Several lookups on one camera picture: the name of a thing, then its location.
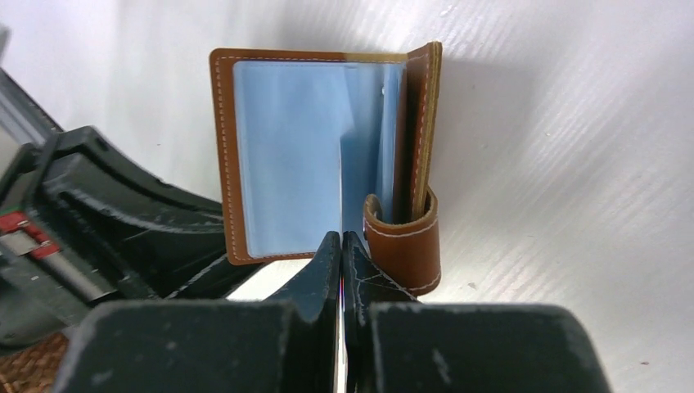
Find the black machine part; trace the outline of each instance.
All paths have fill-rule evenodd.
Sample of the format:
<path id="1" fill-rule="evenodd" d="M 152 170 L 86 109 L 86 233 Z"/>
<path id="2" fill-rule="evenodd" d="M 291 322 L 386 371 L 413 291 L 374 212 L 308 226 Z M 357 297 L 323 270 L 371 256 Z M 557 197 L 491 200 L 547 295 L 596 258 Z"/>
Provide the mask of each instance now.
<path id="1" fill-rule="evenodd" d="M 264 301 L 99 306 L 73 338 L 54 392 L 333 392 L 340 314 L 349 393 L 609 391 L 569 312 L 424 305 L 371 263 L 356 233 L 345 233 L 341 254 L 339 235 L 328 233 Z"/>
<path id="2" fill-rule="evenodd" d="M 24 143 L 0 174 L 0 355 L 104 301 L 217 299 L 262 268 L 229 264 L 218 202 L 162 182 L 92 127 L 63 132 L 3 70 L 0 129 Z"/>

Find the white stitching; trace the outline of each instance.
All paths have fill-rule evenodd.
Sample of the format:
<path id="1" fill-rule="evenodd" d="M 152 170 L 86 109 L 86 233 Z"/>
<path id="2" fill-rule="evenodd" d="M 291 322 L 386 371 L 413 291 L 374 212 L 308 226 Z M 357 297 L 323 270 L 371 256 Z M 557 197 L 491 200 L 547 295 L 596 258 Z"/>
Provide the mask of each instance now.
<path id="1" fill-rule="evenodd" d="M 426 231 L 428 231 L 429 229 L 431 229 L 431 227 L 433 227 L 434 225 L 436 225 L 437 222 L 439 222 L 439 218 L 438 218 L 438 217 L 436 217 L 436 218 L 434 219 L 434 221 L 433 221 L 431 224 L 427 225 L 426 228 L 420 229 L 420 230 L 418 230 L 418 231 L 410 232 L 410 233 L 391 234 L 391 233 L 378 232 L 378 231 L 371 225 L 371 223 L 369 223 L 368 220 L 366 220 L 367 226 L 368 226 L 373 232 L 378 233 L 379 235 L 385 236 L 385 237 L 410 237 L 410 236 L 418 235 L 418 234 L 420 234 L 420 233 L 426 232 Z"/>
<path id="2" fill-rule="evenodd" d="M 420 119 L 420 125 L 419 125 L 419 140 L 417 141 L 417 164 L 414 167 L 414 189 L 415 191 L 417 190 L 417 178 L 419 174 L 419 163 L 421 161 L 421 138 L 422 135 L 424 134 L 424 114 L 426 113 L 426 96 L 429 90 L 429 60 L 427 59 L 426 61 L 426 71 L 424 72 L 425 75 L 425 82 L 424 82 L 424 98 L 421 100 L 421 119 Z M 414 200 L 417 199 L 417 194 L 413 193 L 412 194 L 412 216 L 414 216 Z"/>
<path id="3" fill-rule="evenodd" d="M 439 273 L 436 274 L 436 277 L 434 278 L 434 281 L 429 282 L 429 283 L 426 284 L 426 285 L 422 285 L 421 287 L 414 287 L 414 288 L 407 288 L 407 287 L 406 287 L 405 289 L 407 289 L 407 290 L 409 290 L 409 291 L 418 291 L 418 290 L 420 290 L 420 289 L 426 289 L 426 288 L 431 287 L 432 285 L 436 284 L 436 281 L 437 281 L 439 278 L 441 278 L 441 270 L 439 270 Z"/>
<path id="4" fill-rule="evenodd" d="M 426 56 L 429 56 L 429 54 L 427 53 L 426 55 L 413 57 L 411 59 L 408 59 L 406 62 L 421 59 L 421 58 L 426 57 Z M 234 257 L 237 260 L 255 260 L 255 258 L 239 258 L 238 254 L 237 254 L 236 229 L 234 228 L 234 216 L 233 216 L 233 210 L 232 210 L 231 175 L 229 174 L 229 158 L 228 158 L 229 154 L 228 154 L 228 147 L 227 147 L 227 127 L 226 127 L 226 122 L 224 120 L 224 99 L 223 99 L 223 95 L 222 95 L 222 72 L 219 69 L 219 62 L 221 60 L 225 60 L 225 59 L 272 60 L 272 61 L 282 61 L 282 60 L 284 60 L 284 61 L 338 61 L 338 62 L 345 62 L 345 63 L 382 63 L 382 64 L 401 63 L 402 61 L 368 61 L 368 60 L 318 59 L 318 58 L 296 59 L 296 58 L 291 58 L 291 57 L 245 57 L 245 56 L 220 56 L 220 57 L 217 57 L 217 59 L 214 62 L 214 71 L 215 71 L 216 79 L 217 79 L 217 101 L 218 101 L 218 105 L 219 105 L 219 109 L 218 109 L 218 111 L 219 111 L 219 125 L 220 125 L 220 128 L 222 129 L 222 149 L 224 150 L 224 172 L 225 172 L 225 176 L 227 178 L 227 208 L 228 208 L 228 215 L 229 215 L 229 223 L 232 226 L 232 253 L 234 254 Z M 427 69 L 429 68 L 429 62 L 426 63 L 426 67 L 427 67 Z M 312 253 L 279 254 L 279 255 L 267 255 L 267 256 L 264 256 L 263 258 L 276 258 L 276 257 L 283 257 L 283 256 L 301 257 L 301 256 L 309 256 L 311 254 Z"/>

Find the brown leather card holder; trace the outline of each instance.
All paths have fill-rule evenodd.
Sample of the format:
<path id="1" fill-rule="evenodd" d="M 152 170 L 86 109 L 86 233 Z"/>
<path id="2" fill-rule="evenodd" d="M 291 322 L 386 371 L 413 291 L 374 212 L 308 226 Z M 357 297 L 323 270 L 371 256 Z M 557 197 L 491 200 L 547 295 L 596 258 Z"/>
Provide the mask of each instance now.
<path id="1" fill-rule="evenodd" d="M 429 189 L 441 44 L 410 53 L 210 55 L 228 258 L 308 258 L 354 230 L 415 295 L 440 280 Z"/>

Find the leather edge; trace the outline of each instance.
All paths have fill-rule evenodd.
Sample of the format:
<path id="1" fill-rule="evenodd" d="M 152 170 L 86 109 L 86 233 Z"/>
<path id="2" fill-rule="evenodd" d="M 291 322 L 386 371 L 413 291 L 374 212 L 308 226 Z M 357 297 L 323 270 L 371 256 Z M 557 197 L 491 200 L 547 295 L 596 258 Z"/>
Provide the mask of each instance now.
<path id="1" fill-rule="evenodd" d="M 431 149 L 434 141 L 436 109 L 439 98 L 439 79 L 443 45 L 431 42 L 408 54 L 411 59 L 423 58 L 426 62 L 422 91 L 419 94 L 421 109 L 417 111 L 415 132 L 412 133 L 412 178 L 410 184 L 411 216 L 419 219 L 424 215 L 426 189 L 429 183 Z"/>
<path id="2" fill-rule="evenodd" d="M 414 296 L 436 289 L 441 280 L 439 202 L 426 188 L 426 212 L 406 224 L 381 221 L 381 203 L 375 195 L 364 202 L 364 235 L 372 261 Z"/>

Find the light blue plastic page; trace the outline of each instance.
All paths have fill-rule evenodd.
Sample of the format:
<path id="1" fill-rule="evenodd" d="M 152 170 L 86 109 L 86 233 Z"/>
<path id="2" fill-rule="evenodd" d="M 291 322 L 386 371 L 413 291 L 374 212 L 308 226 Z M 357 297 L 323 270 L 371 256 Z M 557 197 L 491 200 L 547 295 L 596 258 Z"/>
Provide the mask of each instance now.
<path id="1" fill-rule="evenodd" d="M 395 131 L 398 121 L 400 84 L 404 68 L 388 67 L 385 69 L 384 85 L 387 94 L 383 97 L 383 119 L 381 121 L 381 149 L 379 150 L 378 168 L 376 171 L 375 193 L 381 201 L 383 217 L 386 223 L 393 222 L 393 186 L 395 181 Z"/>
<path id="2" fill-rule="evenodd" d="M 391 68 L 402 74 L 403 65 L 377 63 L 234 65 L 249 255 L 313 252 L 328 231 L 362 232 L 364 198 L 393 165 L 379 164 L 393 161 L 381 152 L 383 130 L 394 143 L 395 113 L 384 106 L 399 96 Z"/>

